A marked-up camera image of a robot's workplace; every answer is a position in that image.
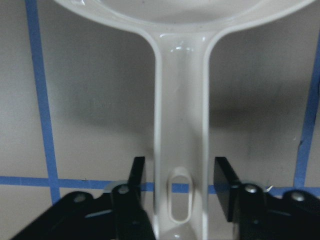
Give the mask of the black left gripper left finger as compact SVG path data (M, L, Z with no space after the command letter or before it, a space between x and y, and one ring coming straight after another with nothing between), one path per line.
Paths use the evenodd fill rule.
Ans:
M14 240L152 240L142 204L145 157L133 159L128 180L109 184L102 195L73 191L15 236Z

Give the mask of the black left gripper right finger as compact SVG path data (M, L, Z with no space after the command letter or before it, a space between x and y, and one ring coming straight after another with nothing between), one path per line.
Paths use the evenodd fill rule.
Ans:
M281 198L242 182L226 157L214 159L213 186L235 240L318 240L320 200L303 190Z

